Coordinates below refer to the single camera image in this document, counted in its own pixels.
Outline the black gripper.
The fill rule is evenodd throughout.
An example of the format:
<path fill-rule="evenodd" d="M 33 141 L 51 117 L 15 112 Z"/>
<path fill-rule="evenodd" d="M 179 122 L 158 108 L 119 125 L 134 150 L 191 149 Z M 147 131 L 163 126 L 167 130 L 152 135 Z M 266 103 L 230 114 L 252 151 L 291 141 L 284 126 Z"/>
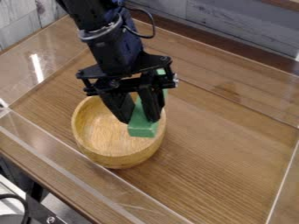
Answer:
<path fill-rule="evenodd" d="M 139 90 L 146 118 L 156 123 L 164 108 L 163 89 L 178 86 L 172 59 L 146 52 L 132 19 L 126 15 L 116 14 L 99 29 L 80 29 L 79 39 L 88 45 L 96 60 L 95 66 L 76 74 L 86 85 L 87 96 L 100 95 L 116 119 L 130 123 L 135 109 L 130 92 Z M 147 87 L 140 78 L 132 78 L 134 74 L 154 74 Z"/>

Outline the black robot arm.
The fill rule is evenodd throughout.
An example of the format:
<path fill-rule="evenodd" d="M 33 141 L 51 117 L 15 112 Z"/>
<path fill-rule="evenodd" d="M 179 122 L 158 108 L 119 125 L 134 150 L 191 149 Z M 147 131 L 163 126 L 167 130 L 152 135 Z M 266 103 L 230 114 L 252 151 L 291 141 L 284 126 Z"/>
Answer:
<path fill-rule="evenodd" d="M 146 119 L 160 120 L 163 90 L 176 86 L 172 58 L 144 50 L 146 35 L 136 30 L 124 0 L 56 0 L 67 11 L 96 64 L 78 71 L 88 96 L 99 96 L 122 123 L 130 123 L 142 99 Z"/>

